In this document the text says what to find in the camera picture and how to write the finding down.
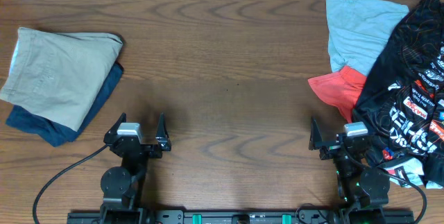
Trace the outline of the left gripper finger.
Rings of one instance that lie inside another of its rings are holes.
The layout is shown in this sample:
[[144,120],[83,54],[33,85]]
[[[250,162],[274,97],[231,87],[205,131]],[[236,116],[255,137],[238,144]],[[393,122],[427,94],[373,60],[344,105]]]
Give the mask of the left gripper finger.
[[112,137],[117,135],[117,130],[122,123],[126,122],[126,113],[122,113],[121,116],[117,119],[115,124],[105,133],[105,137]]
[[160,114],[155,138],[162,151],[171,151],[171,140],[167,132],[164,113]]

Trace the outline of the black printed cycling jersey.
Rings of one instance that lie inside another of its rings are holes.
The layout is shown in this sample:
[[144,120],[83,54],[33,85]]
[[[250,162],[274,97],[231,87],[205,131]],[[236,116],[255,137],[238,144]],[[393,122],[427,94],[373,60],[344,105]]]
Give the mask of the black printed cycling jersey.
[[411,155],[443,188],[443,2],[421,0],[393,29],[353,111],[373,134],[367,162]]

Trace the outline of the light blue grey shirt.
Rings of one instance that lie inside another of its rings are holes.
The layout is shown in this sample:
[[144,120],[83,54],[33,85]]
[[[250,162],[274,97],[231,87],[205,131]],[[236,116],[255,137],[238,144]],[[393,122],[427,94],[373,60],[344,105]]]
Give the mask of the light blue grey shirt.
[[327,51],[333,72],[351,67],[367,76],[393,29],[409,12],[385,0],[325,0]]

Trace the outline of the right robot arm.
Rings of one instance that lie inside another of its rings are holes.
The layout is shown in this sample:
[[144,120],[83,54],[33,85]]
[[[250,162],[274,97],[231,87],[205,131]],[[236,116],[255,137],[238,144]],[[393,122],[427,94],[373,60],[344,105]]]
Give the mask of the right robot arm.
[[344,125],[332,140],[324,140],[314,118],[311,119],[309,150],[318,150],[321,160],[332,160],[336,167],[339,196],[345,205],[325,217],[327,223],[385,223],[382,207],[389,202],[389,178],[362,163],[370,148],[370,135],[362,122]]

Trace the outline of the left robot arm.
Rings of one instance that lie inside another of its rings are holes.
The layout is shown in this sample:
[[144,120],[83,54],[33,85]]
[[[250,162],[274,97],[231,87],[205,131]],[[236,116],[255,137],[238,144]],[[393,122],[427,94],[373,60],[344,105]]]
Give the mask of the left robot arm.
[[120,166],[108,169],[101,178],[103,203],[100,224],[153,224],[153,211],[140,205],[147,174],[148,161],[162,158],[171,151],[171,140],[166,129],[164,114],[160,115],[155,144],[142,142],[138,123],[128,123],[126,114],[104,136],[105,145],[122,161]]

